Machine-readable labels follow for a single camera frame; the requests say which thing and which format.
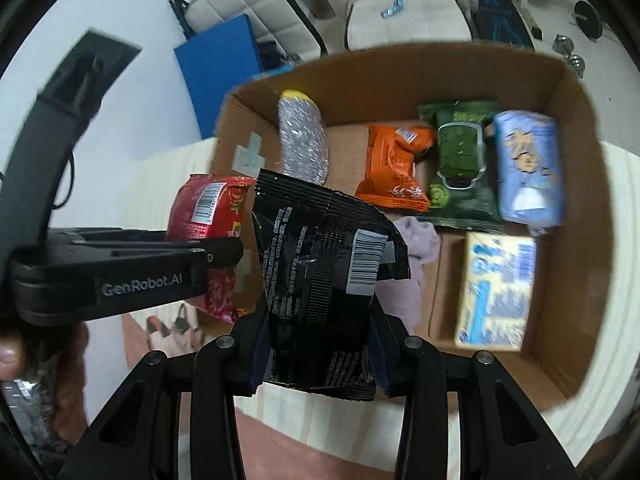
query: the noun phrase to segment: quilted cushion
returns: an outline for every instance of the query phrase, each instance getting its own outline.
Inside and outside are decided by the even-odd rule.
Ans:
[[[455,0],[404,0],[404,10],[386,20],[380,12],[394,0],[357,0],[347,38],[351,50],[377,45],[430,41],[471,41]]]
[[[308,61],[318,58],[324,50],[319,35],[309,29],[312,25],[305,25],[287,0],[193,0],[184,16],[196,32],[201,32],[239,14],[249,17],[258,42],[275,41],[285,54],[298,54]]]

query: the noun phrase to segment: black round object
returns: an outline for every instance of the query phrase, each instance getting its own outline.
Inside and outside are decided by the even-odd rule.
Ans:
[[[587,2],[580,0],[574,6],[575,21],[580,30],[590,40],[597,40],[602,36],[602,18],[596,9]]]

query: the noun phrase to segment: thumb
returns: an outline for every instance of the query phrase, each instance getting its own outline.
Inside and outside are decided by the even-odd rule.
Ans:
[[[24,346],[17,332],[0,336],[0,381],[13,381],[24,370]]]

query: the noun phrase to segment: black cable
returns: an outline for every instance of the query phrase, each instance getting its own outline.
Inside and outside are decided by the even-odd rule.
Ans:
[[[71,192],[74,189],[74,183],[76,181],[76,160],[74,158],[73,153],[69,155],[69,165],[70,165],[69,190],[66,192],[65,199],[61,203],[53,205],[53,207],[51,208],[52,211],[57,211],[58,209],[64,207],[66,203],[69,202],[69,199],[71,198]]]

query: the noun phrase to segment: robotic arm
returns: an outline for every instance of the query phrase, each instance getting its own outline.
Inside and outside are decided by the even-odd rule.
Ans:
[[[164,232],[47,229],[74,145],[137,53],[88,32],[38,95],[0,194],[0,323],[68,326],[190,298],[204,293],[207,268],[240,260],[237,238],[165,242]],[[192,478],[210,478],[215,464],[216,478],[244,479],[233,396],[250,397],[262,383],[269,316],[262,298],[231,335],[197,354],[149,352],[68,452],[57,478],[177,479],[180,394],[192,392]],[[446,478],[448,391],[458,393],[463,480],[577,479],[551,430],[490,352],[443,354],[409,336],[375,297],[367,347],[385,394],[406,396],[396,479]],[[2,396],[0,470],[11,479],[46,478]]]

